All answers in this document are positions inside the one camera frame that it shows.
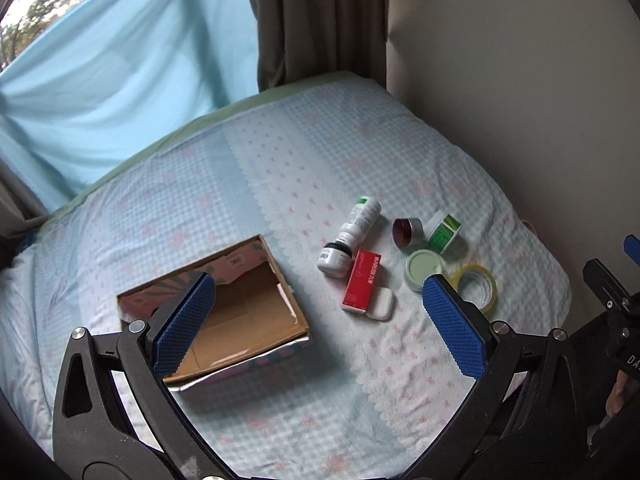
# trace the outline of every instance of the gray wall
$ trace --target gray wall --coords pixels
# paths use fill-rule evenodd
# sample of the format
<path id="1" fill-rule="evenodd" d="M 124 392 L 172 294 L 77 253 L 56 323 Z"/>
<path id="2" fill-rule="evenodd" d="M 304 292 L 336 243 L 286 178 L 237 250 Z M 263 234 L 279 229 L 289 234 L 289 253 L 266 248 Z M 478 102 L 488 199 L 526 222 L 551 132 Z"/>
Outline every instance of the gray wall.
<path id="1" fill-rule="evenodd" d="M 565 323 L 602 312 L 598 257 L 636 292 L 640 21 L 627 0 L 390 0 L 388 88 L 473 156 L 569 274 Z"/>

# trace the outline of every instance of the gray curtain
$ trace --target gray curtain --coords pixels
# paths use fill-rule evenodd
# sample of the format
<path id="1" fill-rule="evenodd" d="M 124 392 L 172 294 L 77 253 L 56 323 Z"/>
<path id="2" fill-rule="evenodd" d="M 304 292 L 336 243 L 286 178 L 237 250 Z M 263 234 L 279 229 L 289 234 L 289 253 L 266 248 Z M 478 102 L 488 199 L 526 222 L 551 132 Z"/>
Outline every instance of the gray curtain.
<path id="1" fill-rule="evenodd" d="M 0 269 L 11 264 L 24 234 L 46 219 L 40 201 L 0 160 Z"/>
<path id="2" fill-rule="evenodd" d="M 385 86 L 385 0 L 250 1 L 260 90 L 336 70 Z"/>

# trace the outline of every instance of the tape roll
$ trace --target tape roll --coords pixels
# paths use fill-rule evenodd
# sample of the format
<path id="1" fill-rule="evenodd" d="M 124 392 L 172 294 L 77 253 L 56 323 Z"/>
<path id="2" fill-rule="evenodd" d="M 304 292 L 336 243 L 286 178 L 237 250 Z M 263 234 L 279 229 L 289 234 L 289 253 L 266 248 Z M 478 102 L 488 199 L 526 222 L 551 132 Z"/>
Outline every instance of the tape roll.
<path id="1" fill-rule="evenodd" d="M 487 316 L 498 300 L 498 287 L 492 274 L 482 266 L 471 264 L 455 273 L 451 286 L 465 301 L 473 303 Z"/>

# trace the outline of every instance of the human hand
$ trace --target human hand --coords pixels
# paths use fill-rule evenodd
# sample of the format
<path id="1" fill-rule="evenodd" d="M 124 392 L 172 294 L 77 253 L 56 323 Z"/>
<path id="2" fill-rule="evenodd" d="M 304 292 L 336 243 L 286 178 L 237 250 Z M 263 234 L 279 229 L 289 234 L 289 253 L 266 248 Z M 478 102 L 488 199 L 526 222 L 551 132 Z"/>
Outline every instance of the human hand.
<path id="1" fill-rule="evenodd" d="M 625 405 L 625 387 L 628 382 L 629 376 L 620 370 L 605 405 L 607 415 L 616 416 Z"/>

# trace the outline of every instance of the white bottle with black cap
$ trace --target white bottle with black cap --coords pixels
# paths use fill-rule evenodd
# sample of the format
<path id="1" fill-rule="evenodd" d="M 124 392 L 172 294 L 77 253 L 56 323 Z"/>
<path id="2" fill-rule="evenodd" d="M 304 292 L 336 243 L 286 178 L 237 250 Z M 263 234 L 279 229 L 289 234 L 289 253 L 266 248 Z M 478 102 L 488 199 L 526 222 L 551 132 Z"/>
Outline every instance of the white bottle with black cap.
<path id="1" fill-rule="evenodd" d="M 369 233 L 381 210 L 380 202 L 369 196 L 361 196 L 349 213 L 347 221 L 340 227 L 340 234 L 322 248 L 318 258 L 318 269 L 334 278 L 346 276 L 351 269 L 358 245 Z"/>

